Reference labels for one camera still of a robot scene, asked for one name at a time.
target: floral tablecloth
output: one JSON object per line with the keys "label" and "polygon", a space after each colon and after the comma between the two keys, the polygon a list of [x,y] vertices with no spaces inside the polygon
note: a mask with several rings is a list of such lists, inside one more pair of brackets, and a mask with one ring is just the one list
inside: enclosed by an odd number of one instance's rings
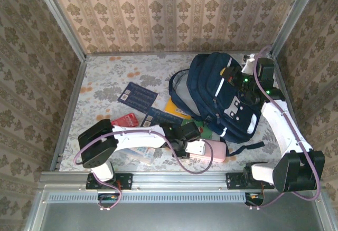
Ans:
{"label": "floral tablecloth", "polygon": [[[134,82],[158,93],[153,107],[163,110],[170,96],[168,81],[177,71],[189,68],[195,54],[183,55],[133,55],[133,56],[95,56],[87,58],[84,77],[76,110],[74,113],[67,144],[62,155],[60,171],[85,171],[75,166],[73,158],[79,151],[78,136],[103,118],[118,119],[133,112],[141,123],[145,114],[117,102],[129,82]],[[233,57],[240,61],[242,54]],[[276,138],[268,122],[261,117],[257,131],[246,144],[264,141],[265,147],[257,150],[244,150],[241,154],[227,158],[222,163],[213,163],[210,170],[242,170],[247,162],[272,161],[280,159]],[[241,147],[228,143],[231,151]],[[119,151],[111,156],[116,171],[182,171],[168,149],[156,149],[151,165],[142,163]],[[192,171],[204,169],[206,161],[182,160]]]}

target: barcode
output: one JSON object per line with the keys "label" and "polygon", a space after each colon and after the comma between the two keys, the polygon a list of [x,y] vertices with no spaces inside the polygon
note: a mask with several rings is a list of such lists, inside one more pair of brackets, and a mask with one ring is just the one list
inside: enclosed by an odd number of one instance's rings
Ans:
{"label": "barcode", "polygon": [[182,111],[182,110],[179,109],[179,108],[177,108],[175,111],[178,112],[178,113],[181,113],[181,114],[183,114],[183,115],[188,116],[188,114],[186,114],[184,111]]}
{"label": "barcode", "polygon": [[144,121],[143,127],[150,127],[150,122],[149,121]]}
{"label": "barcode", "polygon": [[127,98],[128,98],[128,95],[126,95],[126,94],[123,94],[123,95],[122,95],[122,97],[121,97],[121,100],[123,100],[123,101],[126,101],[126,100],[127,100]]}

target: navy blue backpack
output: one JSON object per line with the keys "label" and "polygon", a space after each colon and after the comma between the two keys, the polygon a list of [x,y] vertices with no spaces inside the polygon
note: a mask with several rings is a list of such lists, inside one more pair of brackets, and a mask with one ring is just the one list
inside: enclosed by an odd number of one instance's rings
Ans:
{"label": "navy blue backpack", "polygon": [[227,53],[197,55],[189,69],[169,81],[173,103],[197,121],[203,121],[224,140],[242,143],[254,135],[260,118],[259,105],[240,101],[240,91],[220,72],[239,63]]}

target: green book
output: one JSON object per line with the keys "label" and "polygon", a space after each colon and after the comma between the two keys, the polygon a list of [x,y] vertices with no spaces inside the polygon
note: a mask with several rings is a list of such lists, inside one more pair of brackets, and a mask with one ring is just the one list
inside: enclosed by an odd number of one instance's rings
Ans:
{"label": "green book", "polygon": [[212,131],[206,125],[203,125],[203,122],[196,121],[193,119],[192,120],[185,119],[183,120],[182,125],[187,124],[189,122],[194,122],[196,126],[199,128],[199,131],[201,133],[201,139],[211,140]]}

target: yellow book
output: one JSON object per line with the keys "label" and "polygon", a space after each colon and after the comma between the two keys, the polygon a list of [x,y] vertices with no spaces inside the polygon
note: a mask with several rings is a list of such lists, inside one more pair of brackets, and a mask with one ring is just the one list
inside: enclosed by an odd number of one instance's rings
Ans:
{"label": "yellow book", "polygon": [[169,99],[167,105],[165,106],[164,111],[172,115],[178,116],[180,118],[183,118],[183,119],[191,119],[190,115],[186,114],[184,111],[179,109],[176,105],[174,105],[173,101],[171,101],[171,98]]}

